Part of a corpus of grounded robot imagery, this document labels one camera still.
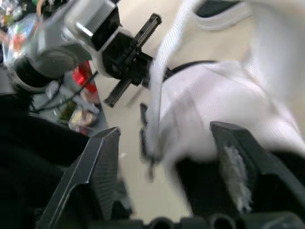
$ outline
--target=beige floor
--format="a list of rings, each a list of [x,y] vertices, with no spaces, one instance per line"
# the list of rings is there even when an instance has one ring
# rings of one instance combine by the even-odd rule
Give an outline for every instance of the beige floor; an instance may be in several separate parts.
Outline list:
[[[163,23],[143,49],[153,56],[180,4],[181,0],[122,0],[119,3],[121,22],[136,34],[152,13],[161,15]],[[191,19],[183,44],[171,59],[169,67],[195,60],[240,60],[247,49],[252,27],[251,19],[247,19],[225,31],[206,32],[197,28]],[[107,97],[116,83],[115,79],[97,79],[101,99]],[[119,126],[122,131],[120,164],[136,211],[134,217],[145,222],[158,216],[179,220],[190,213],[184,200],[168,184],[161,167],[156,169],[155,181],[149,183],[145,178],[146,166],[139,160],[139,104],[148,101],[149,92],[146,89],[131,86],[113,109],[107,106],[103,108],[109,126]]]

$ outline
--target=red object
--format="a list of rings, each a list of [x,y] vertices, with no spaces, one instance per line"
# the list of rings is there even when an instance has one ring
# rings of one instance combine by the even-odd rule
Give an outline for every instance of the red object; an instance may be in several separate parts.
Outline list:
[[[73,70],[73,79],[80,86],[84,86],[91,75],[92,75],[92,71],[89,61],[80,63],[78,67]],[[92,83],[90,82],[89,84],[86,85],[85,88],[91,93],[97,92],[97,88],[94,82]]]

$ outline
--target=robotic arm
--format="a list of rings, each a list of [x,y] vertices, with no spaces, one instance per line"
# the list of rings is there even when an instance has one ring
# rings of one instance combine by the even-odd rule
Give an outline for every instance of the robotic arm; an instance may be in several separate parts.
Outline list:
[[[130,84],[148,85],[147,66],[153,59],[141,48],[159,24],[160,16],[153,14],[132,37],[120,25],[116,1],[71,0],[38,31],[30,52],[15,62],[11,79],[40,93],[80,62],[92,60],[99,73],[120,80],[105,100],[113,107]]]

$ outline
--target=white shoe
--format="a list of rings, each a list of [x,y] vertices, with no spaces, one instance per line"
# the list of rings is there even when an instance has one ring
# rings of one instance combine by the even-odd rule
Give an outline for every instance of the white shoe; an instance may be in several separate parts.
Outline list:
[[[251,16],[247,3],[236,0],[207,0],[195,12],[199,26],[204,30],[225,30]]]

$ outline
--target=black cable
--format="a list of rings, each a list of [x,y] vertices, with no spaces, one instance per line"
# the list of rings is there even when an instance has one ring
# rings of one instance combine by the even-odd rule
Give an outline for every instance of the black cable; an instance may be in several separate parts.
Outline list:
[[[54,100],[54,98],[58,95],[58,93],[59,93],[59,91],[61,89],[61,86],[63,84],[63,79],[64,79],[64,76],[59,80],[58,86],[57,86],[56,90],[54,91],[53,95],[51,96],[51,98],[48,101],[46,101],[44,104],[42,104],[40,106],[40,108],[35,108],[33,102],[31,103],[31,107],[33,109],[32,110],[33,113],[38,113],[39,110],[45,108],[47,105],[49,105]]]
[[[88,81],[77,91],[74,93],[74,95],[72,95],[71,97],[69,97],[68,99],[62,101],[60,104],[56,104],[50,107],[45,107],[42,109],[37,110],[37,112],[43,112],[43,111],[49,111],[55,108],[58,108],[62,105],[65,105],[67,102],[70,102],[73,100],[74,97],[76,97],[79,93],[81,93],[81,91],[94,79],[94,77],[98,74],[98,72],[96,71],[93,75],[90,76],[90,78],[88,79]]]

